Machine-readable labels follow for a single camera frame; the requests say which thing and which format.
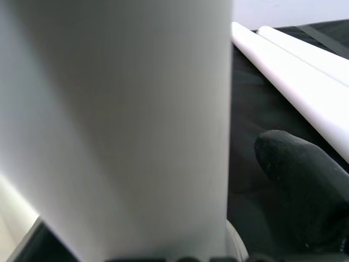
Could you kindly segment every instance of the white rod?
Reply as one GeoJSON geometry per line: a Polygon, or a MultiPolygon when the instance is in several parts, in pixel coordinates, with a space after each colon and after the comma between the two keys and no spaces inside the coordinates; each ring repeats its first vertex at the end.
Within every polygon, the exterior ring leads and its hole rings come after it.
{"type": "Polygon", "coordinates": [[[349,88],[235,22],[232,39],[349,163],[349,88]]]}
{"type": "Polygon", "coordinates": [[[1,173],[80,261],[226,256],[230,1],[98,4],[0,3],[1,173]]]}
{"type": "Polygon", "coordinates": [[[262,26],[257,34],[278,47],[297,56],[302,61],[349,86],[349,60],[308,44],[269,26],[262,26]]]}

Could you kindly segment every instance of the white tube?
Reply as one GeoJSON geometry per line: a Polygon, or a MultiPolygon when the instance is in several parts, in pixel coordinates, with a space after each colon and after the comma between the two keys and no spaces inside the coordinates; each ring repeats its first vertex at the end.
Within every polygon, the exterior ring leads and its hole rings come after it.
{"type": "Polygon", "coordinates": [[[318,48],[269,26],[262,26],[257,34],[278,47],[297,56],[302,61],[349,86],[349,60],[318,48]]]}
{"type": "Polygon", "coordinates": [[[0,2],[1,173],[81,261],[225,256],[230,1],[95,4],[0,2]]]}
{"type": "Polygon", "coordinates": [[[349,88],[235,22],[232,39],[349,163],[349,88]]]}

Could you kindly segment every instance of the white wall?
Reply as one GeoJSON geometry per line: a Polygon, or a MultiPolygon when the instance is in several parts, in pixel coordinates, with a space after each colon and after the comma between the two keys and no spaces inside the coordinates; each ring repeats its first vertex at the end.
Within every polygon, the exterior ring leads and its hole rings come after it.
{"type": "Polygon", "coordinates": [[[0,214],[16,245],[38,218],[35,210],[3,174],[0,174],[0,214]]]}
{"type": "Polygon", "coordinates": [[[233,0],[233,21],[249,29],[349,19],[348,0],[233,0]]]}
{"type": "Polygon", "coordinates": [[[0,214],[0,261],[6,261],[16,247],[6,221],[0,214]]]}

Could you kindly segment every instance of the white cylinder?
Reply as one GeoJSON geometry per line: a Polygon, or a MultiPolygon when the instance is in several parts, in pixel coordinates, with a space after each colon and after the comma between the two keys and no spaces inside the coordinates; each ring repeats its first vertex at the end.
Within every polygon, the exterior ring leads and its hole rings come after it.
{"type": "Polygon", "coordinates": [[[1,171],[81,261],[225,256],[230,1],[75,7],[1,3],[1,171]]]}
{"type": "Polygon", "coordinates": [[[349,163],[349,88],[235,22],[232,39],[349,163]]]}
{"type": "Polygon", "coordinates": [[[269,26],[262,26],[257,34],[349,87],[349,60],[269,26]]]}

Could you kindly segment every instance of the black cloth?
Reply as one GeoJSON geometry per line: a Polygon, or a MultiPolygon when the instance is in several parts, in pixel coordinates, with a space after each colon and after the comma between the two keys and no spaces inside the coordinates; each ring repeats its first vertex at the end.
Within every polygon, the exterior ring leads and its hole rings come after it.
{"type": "MultiPolygon", "coordinates": [[[[349,20],[314,26],[348,44],[349,20]]],[[[331,51],[297,27],[279,30],[331,51]]],[[[231,100],[229,221],[250,253],[277,257],[309,252],[297,241],[281,208],[277,190],[258,165],[254,141],[265,130],[285,130],[319,146],[347,172],[349,165],[237,48],[233,48],[232,53],[231,100]]]]}
{"type": "Polygon", "coordinates": [[[78,262],[41,222],[13,262],[78,262]]]}

